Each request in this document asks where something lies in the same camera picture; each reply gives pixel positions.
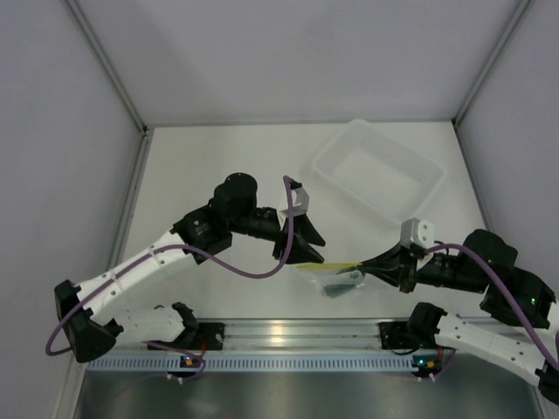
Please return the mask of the clear zip top bag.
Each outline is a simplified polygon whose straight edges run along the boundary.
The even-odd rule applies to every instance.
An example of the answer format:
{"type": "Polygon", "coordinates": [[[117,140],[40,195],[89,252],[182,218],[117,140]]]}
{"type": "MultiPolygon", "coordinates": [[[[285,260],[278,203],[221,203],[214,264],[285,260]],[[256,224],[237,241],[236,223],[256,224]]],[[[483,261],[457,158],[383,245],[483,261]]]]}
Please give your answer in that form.
{"type": "Polygon", "coordinates": [[[322,287],[337,282],[360,282],[359,288],[345,297],[353,297],[374,283],[371,275],[363,274],[357,269],[360,262],[338,262],[324,264],[298,264],[292,271],[306,280],[322,296],[322,287]]]}

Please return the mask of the green fake cucumber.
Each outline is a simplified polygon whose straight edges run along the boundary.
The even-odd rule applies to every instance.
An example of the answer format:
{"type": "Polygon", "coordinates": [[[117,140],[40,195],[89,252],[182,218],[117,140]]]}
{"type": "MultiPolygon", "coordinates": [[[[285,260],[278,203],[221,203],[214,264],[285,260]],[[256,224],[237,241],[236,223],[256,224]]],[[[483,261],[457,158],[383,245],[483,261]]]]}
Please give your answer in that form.
{"type": "Polygon", "coordinates": [[[322,287],[322,294],[326,298],[337,299],[355,292],[360,284],[360,282],[337,282],[327,284],[322,287]]]}

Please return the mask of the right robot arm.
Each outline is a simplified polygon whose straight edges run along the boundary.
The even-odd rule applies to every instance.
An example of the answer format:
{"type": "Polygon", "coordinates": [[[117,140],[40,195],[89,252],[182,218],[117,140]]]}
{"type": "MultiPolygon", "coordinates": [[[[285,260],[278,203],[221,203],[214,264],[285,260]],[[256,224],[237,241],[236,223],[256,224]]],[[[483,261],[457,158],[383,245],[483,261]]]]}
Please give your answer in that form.
{"type": "Polygon", "coordinates": [[[462,244],[402,238],[356,269],[404,293],[417,285],[482,295],[480,310],[526,336],[513,339],[469,323],[451,307],[419,302],[405,323],[381,328],[383,347],[467,352],[522,378],[558,402],[558,297],[537,275],[516,266],[518,251],[487,230],[462,244]]]}

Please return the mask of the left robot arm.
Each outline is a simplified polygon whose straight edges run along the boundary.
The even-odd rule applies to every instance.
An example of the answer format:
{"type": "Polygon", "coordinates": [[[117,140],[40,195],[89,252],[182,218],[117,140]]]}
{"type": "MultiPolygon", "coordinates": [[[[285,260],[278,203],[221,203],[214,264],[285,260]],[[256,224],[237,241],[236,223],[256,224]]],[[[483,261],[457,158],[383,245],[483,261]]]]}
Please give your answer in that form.
{"type": "Polygon", "coordinates": [[[133,300],[180,271],[211,261],[240,277],[270,278],[290,264],[321,264],[317,251],[326,241],[307,211],[303,185],[286,176],[284,207],[257,205],[257,181],[234,173],[216,186],[206,205],[187,213],[146,250],[95,278],[75,284],[65,280],[54,289],[59,323],[45,345],[49,356],[62,333],[78,363],[95,361],[119,346],[144,343],[159,350],[185,349],[197,338],[199,324],[184,303],[132,313],[133,300]],[[234,235],[273,244],[277,265],[262,273],[243,271],[219,258],[231,248],[234,235]]]}

